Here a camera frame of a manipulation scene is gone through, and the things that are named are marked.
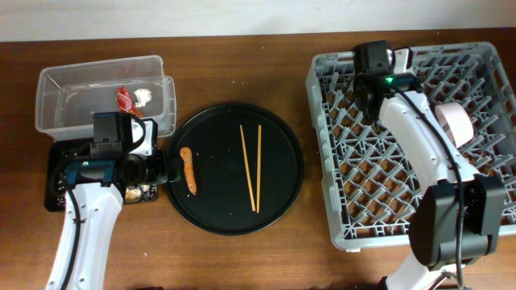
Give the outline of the food scraps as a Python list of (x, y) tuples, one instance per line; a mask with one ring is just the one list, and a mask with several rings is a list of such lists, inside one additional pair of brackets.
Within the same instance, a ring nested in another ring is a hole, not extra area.
[(154, 201), (158, 196), (158, 186), (156, 184), (141, 184), (134, 188), (127, 188), (124, 202), (139, 203)]

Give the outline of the orange carrot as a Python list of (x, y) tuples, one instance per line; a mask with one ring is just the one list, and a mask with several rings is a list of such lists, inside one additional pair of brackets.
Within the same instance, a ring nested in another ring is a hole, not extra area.
[(180, 150), (180, 156), (184, 164), (184, 174), (187, 187), (193, 195), (196, 195), (197, 184), (194, 176), (193, 154), (191, 149), (189, 147), (183, 147)]

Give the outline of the red snack wrapper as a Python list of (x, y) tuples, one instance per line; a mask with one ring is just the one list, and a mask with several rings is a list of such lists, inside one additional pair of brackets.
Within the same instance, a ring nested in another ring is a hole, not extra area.
[(131, 95), (128, 93), (125, 86), (117, 89), (116, 101), (121, 112), (134, 114), (138, 118), (143, 117), (143, 115), (139, 112), (138, 108), (133, 104)]

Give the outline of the white tissue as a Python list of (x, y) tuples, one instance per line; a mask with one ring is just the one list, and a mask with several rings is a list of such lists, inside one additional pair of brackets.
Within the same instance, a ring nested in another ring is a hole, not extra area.
[(150, 89), (137, 89), (134, 95), (137, 99), (135, 103), (137, 108), (145, 107), (152, 100), (152, 91)]

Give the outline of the pink bowl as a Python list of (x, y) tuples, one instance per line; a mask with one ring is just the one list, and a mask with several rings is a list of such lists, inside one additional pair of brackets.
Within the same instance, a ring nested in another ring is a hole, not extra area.
[(466, 110), (456, 102), (435, 107), (435, 116), (447, 137), (456, 147), (461, 147), (474, 136), (470, 117)]

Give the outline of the wooden chopstick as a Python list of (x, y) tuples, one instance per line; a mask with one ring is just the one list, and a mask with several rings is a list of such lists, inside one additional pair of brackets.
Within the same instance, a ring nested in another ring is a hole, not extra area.
[(257, 136), (257, 172), (256, 172), (256, 212), (260, 212), (260, 193), (261, 193), (261, 146), (262, 144), (262, 126), (258, 126)]
[(244, 167), (245, 167), (245, 172), (246, 172), (248, 192), (249, 192), (252, 212), (256, 212), (256, 203), (255, 203), (254, 193), (253, 193), (253, 189), (252, 189), (252, 181), (251, 181), (251, 175), (250, 175), (249, 165), (248, 165), (247, 148), (246, 148), (245, 137), (244, 137), (242, 125), (239, 125), (239, 131), (240, 131), (240, 138), (241, 138), (241, 144), (242, 144), (242, 150), (243, 150)]

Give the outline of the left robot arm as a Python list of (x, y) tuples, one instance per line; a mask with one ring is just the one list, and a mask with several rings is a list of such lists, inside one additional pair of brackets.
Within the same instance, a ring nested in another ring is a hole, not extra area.
[(64, 224), (48, 289), (101, 289), (114, 224), (128, 189), (168, 180), (157, 124), (129, 113), (94, 115), (94, 136), (62, 152), (48, 190), (64, 198)]

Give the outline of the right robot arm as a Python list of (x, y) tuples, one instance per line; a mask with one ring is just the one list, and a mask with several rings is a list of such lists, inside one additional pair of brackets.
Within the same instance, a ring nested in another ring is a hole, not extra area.
[(465, 287), (463, 268), (497, 248), (506, 187), (483, 176), (458, 151), (472, 139), (461, 105), (431, 108), (412, 69), (410, 48), (384, 40), (353, 48), (349, 89), (367, 121), (395, 138), (418, 178), (423, 196), (409, 225), (411, 251), (381, 279), (381, 289), (435, 289), (445, 279)]

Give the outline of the grey dishwasher rack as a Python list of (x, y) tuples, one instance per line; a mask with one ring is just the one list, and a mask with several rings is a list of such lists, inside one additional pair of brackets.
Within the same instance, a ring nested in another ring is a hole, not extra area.
[[(456, 102), (474, 136), (460, 153), (506, 187), (500, 232), (515, 232), (515, 95), (496, 48), (487, 42), (413, 48), (413, 69), (433, 105)], [(352, 54), (317, 55), (306, 78), (322, 163), (332, 244), (342, 251), (406, 245), (422, 198), (414, 170), (393, 136), (366, 125), (345, 95)]]

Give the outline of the clear plastic waste bin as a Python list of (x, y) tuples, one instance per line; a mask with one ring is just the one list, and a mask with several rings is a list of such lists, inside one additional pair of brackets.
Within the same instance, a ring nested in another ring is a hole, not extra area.
[(96, 113), (119, 109), (117, 90), (126, 88), (133, 102), (135, 91), (146, 89), (151, 100), (139, 108), (158, 125), (158, 136), (176, 129), (177, 99), (173, 79), (164, 72), (160, 56), (137, 56), (46, 68), (41, 71), (36, 100), (35, 128), (56, 141), (93, 135)]

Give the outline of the black rectangular tray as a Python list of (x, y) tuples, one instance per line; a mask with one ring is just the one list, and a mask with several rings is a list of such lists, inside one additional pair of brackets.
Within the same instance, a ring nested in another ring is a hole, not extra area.
[[(62, 159), (64, 153), (71, 153), (79, 147), (85, 146), (91, 141), (91, 139), (73, 139), (63, 140), (54, 143), (50, 147), (48, 154), (48, 170), (47, 170), (47, 182), (51, 179), (53, 170), (57, 167)], [(46, 184), (44, 194), (44, 207), (50, 212), (60, 212), (65, 210), (65, 198), (55, 197), (51, 193), (52, 187), (49, 183)], [(139, 185), (137, 189), (141, 192), (141, 197), (131, 197), (125, 200), (125, 203), (135, 204), (140, 202), (155, 201), (158, 198), (158, 186), (156, 184), (151, 185)]]

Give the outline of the round black serving tray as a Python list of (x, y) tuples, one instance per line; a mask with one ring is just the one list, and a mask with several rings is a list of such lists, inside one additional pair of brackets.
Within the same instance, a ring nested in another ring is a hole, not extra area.
[[(259, 213), (252, 212), (239, 125), (255, 203), (257, 136), (262, 126)], [(183, 147), (193, 154), (196, 195), (185, 180)], [(181, 162), (181, 181), (166, 184), (170, 202), (187, 221), (216, 234), (250, 234), (273, 224), (302, 186), (304, 163), (297, 137), (281, 118), (251, 104), (227, 103), (194, 115), (173, 134), (166, 153)]]

